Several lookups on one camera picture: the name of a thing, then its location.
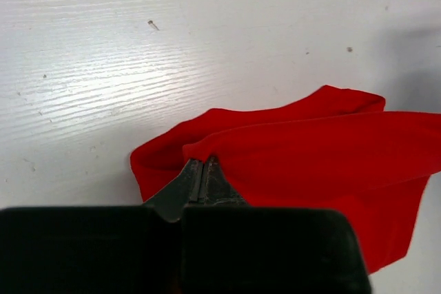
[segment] red fabric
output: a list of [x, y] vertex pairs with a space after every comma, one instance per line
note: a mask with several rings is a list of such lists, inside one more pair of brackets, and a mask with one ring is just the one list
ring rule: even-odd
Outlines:
[[424, 188], [441, 171], [441, 114], [384, 112], [384, 104], [324, 86], [277, 109], [211, 109], [138, 147], [132, 170], [147, 200], [189, 158], [216, 155], [253, 206], [346, 215], [373, 273], [406, 255]]

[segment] fabric fold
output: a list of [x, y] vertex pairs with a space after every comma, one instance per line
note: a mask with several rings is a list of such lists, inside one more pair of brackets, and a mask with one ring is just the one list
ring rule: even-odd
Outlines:
[[144, 200], [190, 158], [216, 155], [253, 206], [330, 208], [354, 228], [370, 273], [404, 257], [431, 174], [441, 114], [384, 112], [381, 96], [324, 86], [276, 109], [211, 109], [133, 151]]

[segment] wood grain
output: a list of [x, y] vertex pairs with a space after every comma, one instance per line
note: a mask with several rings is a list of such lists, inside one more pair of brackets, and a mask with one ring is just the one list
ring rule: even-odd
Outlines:
[[[420, 31], [414, 16], [440, 6], [441, 0], [0, 0], [0, 206], [138, 204], [129, 153], [211, 107], [275, 107], [323, 84], [401, 100], [403, 74], [421, 63], [437, 72], [441, 39], [436, 24], [424, 23], [431, 37], [417, 39], [423, 42], [400, 61], [390, 36]], [[423, 205], [427, 226], [419, 223], [417, 233], [435, 242], [441, 233], [434, 234], [430, 215], [438, 202], [426, 198]], [[425, 238], [418, 244], [431, 248], [400, 262], [388, 274], [391, 285], [379, 277], [377, 293], [394, 293], [397, 283], [415, 289], [400, 293], [438, 288], [432, 271], [412, 267], [416, 260], [441, 266]]]

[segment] debris speck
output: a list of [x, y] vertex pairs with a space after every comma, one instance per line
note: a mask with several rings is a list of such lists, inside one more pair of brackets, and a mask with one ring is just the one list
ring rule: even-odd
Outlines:
[[159, 28], [156, 26], [156, 24], [153, 23], [152, 20], [148, 21], [147, 23], [148, 23], [153, 29], [155, 29], [155, 30], [159, 30]]
[[30, 161], [30, 160], [28, 160], [27, 158], [23, 158], [23, 161], [25, 161], [26, 163], [30, 163], [30, 170], [32, 171], [32, 172], [35, 172], [35, 162], [32, 162], [32, 161]]

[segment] white surface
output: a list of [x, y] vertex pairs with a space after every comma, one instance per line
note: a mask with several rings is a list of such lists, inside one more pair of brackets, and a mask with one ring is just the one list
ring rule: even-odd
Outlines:
[[[331, 84], [440, 110], [440, 6], [0, 0], [0, 206], [138, 204], [128, 154], [210, 107], [275, 107]], [[440, 193], [432, 181], [409, 257], [373, 276], [377, 293], [438, 292]]]

